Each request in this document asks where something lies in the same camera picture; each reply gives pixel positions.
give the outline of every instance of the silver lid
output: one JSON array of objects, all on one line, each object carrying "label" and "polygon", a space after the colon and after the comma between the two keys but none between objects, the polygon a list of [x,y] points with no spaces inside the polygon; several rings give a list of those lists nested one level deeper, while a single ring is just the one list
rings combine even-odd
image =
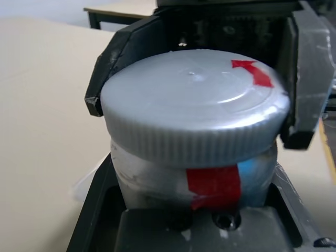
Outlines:
[{"label": "silver lid", "polygon": [[138,61],[112,76],[100,98],[118,145],[177,167],[222,166],[262,153],[289,110],[273,69],[205,49]]}]

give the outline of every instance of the white table surface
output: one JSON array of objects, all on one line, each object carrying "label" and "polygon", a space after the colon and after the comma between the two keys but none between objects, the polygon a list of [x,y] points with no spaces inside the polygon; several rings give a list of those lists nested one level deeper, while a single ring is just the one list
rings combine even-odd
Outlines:
[{"label": "white table surface", "polygon": [[[0,19],[0,251],[65,251],[82,204],[71,186],[108,152],[84,95],[113,33],[31,18]],[[303,202],[336,238],[336,186],[320,133],[308,152],[279,147]]]},{"label": "white table surface", "polygon": [[84,11],[141,18],[152,15],[156,8],[156,0],[122,0],[113,4],[86,7]]}]

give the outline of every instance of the red arrow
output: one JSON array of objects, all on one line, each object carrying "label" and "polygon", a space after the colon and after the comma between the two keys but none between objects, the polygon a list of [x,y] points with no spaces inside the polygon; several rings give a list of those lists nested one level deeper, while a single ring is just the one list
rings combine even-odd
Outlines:
[{"label": "red arrow", "polygon": [[255,85],[273,88],[274,86],[271,83],[271,79],[267,74],[262,72],[259,68],[253,66],[252,64],[255,63],[255,60],[231,60],[232,61],[232,68],[242,67],[245,68],[253,75],[253,81]]}]

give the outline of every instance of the jar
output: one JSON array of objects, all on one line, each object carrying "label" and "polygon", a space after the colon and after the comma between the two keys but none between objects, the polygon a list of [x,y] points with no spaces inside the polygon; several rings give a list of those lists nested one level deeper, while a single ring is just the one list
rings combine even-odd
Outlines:
[{"label": "jar", "polygon": [[263,205],[289,110],[270,67],[231,52],[168,52],[112,76],[101,105],[128,208]]}]

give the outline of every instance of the black holder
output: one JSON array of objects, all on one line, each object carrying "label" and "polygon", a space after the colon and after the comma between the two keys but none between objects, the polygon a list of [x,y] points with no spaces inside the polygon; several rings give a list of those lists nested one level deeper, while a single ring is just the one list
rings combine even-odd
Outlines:
[{"label": "black holder", "polygon": [[[176,221],[183,225],[172,225]],[[93,178],[67,252],[335,252],[335,247],[321,236],[279,164],[265,206],[243,208],[238,218],[230,218],[207,210],[127,210],[108,155]]]}]

